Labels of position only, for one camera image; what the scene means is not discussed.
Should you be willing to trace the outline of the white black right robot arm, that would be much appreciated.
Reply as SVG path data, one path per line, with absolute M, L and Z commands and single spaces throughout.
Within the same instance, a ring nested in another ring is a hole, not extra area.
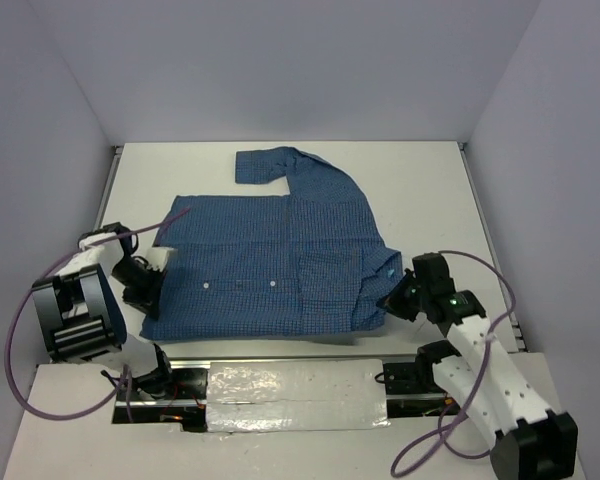
M 445 251 L 412 260 L 402 280 L 378 307 L 403 320 L 422 314 L 443 335 L 419 348 L 415 380 L 424 390 L 439 388 L 459 410 L 451 423 L 440 421 L 411 441 L 390 467 L 395 479 L 427 463 L 465 420 L 473 423 L 499 479 L 567 479 L 574 475 L 578 426 L 534 389 L 497 338 L 497 327 L 515 307 L 491 320 L 476 295 L 458 290 Z

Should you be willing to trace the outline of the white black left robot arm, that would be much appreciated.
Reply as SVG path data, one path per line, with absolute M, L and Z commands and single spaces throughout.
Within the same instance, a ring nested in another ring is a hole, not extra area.
M 67 263 L 33 284 L 32 297 L 53 361 L 127 368 L 136 391 L 162 399 L 174 390 L 176 374 L 159 346 L 128 331 L 110 281 L 123 286 L 124 304 L 157 321 L 167 267 L 176 250 L 158 246 L 137 256 L 136 238 L 119 222 L 82 235 Z

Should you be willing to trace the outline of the blue plaid long sleeve shirt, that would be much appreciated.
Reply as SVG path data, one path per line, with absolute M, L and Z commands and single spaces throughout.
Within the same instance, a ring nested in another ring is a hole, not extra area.
M 384 323 L 400 252 L 342 170 L 293 147 L 240 151 L 239 184 L 285 179 L 281 196 L 179 195 L 157 242 L 172 248 L 154 342 L 343 335 Z

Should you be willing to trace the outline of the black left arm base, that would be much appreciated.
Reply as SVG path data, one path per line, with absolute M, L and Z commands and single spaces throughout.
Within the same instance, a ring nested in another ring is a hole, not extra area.
M 206 403 L 209 363 L 180 363 L 173 370 L 172 383 L 166 393 L 154 399 L 144 392 L 116 397 L 112 423 L 173 424 L 185 432 L 207 431 Z

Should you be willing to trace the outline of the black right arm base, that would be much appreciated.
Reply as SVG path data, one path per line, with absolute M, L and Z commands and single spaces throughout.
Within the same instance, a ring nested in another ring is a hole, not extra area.
M 454 399 L 422 373 L 415 362 L 384 363 L 374 380 L 384 386 L 390 419 L 434 417 L 445 407 L 455 415 L 460 407 Z

